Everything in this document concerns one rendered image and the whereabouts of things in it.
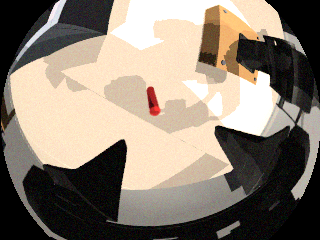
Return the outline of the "red peg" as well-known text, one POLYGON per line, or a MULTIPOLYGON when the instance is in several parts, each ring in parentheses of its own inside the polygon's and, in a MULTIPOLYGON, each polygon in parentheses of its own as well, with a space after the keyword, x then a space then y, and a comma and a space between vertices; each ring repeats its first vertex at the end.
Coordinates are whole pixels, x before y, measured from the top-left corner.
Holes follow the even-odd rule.
POLYGON ((159 100, 157 100, 155 88, 152 85, 149 85, 147 88, 148 93, 148 101, 149 101, 149 111, 151 111, 151 115, 156 116, 157 113, 160 112, 159 108, 159 100))

